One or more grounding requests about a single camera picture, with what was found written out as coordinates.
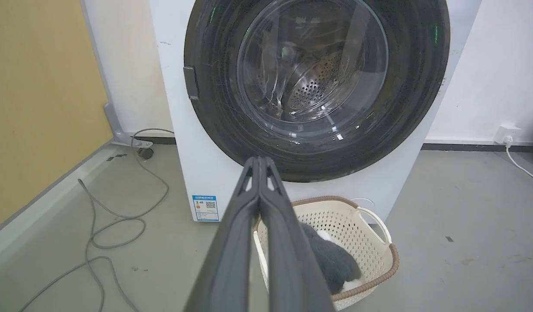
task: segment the wall outlet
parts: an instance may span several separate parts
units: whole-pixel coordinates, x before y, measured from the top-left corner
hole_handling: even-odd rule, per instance
[[[503,125],[498,128],[498,132],[494,136],[494,142],[498,144],[504,144],[504,138],[511,136],[513,141],[516,139],[516,134],[520,132],[520,128],[512,125]]]

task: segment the white wall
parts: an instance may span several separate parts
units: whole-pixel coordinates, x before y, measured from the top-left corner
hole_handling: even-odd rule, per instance
[[[110,90],[109,101],[116,108],[123,130],[172,130],[148,0],[85,3]],[[144,135],[171,136],[161,132]]]
[[[483,0],[430,143],[492,144],[500,124],[533,142],[533,0]]]

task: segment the floor stain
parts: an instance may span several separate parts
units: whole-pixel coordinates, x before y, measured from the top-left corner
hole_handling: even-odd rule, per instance
[[[462,263],[463,265],[467,265],[467,266],[468,266],[468,265],[469,265],[471,262],[473,262],[473,261],[474,261],[474,259],[471,258],[471,259],[461,260],[461,263]]]
[[[526,262],[528,260],[532,260],[532,258],[531,257],[522,257],[519,260],[513,261],[513,263],[522,263],[522,262]]]

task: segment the baseboard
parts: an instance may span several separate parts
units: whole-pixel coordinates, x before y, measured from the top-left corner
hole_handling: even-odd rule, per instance
[[[106,144],[3,223],[0,226],[0,266],[78,194],[75,190],[78,179],[89,184],[110,164],[106,160],[116,154],[118,146]]]
[[[449,139],[425,139],[425,144],[452,144],[452,145],[467,145],[467,146],[494,146],[498,145],[492,140],[449,140]],[[533,146],[532,141],[518,141],[514,142],[514,146]]]
[[[175,137],[166,137],[166,136],[136,136],[136,139],[142,141],[150,141],[153,144],[159,145],[176,145]]]
[[[425,143],[421,150],[454,150],[458,152],[505,152],[506,147],[497,144],[435,144]],[[511,152],[533,153],[532,146],[511,146]]]

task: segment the yellow wall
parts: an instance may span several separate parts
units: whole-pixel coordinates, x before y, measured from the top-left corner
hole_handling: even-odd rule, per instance
[[[80,0],[0,0],[0,223],[112,138]]]

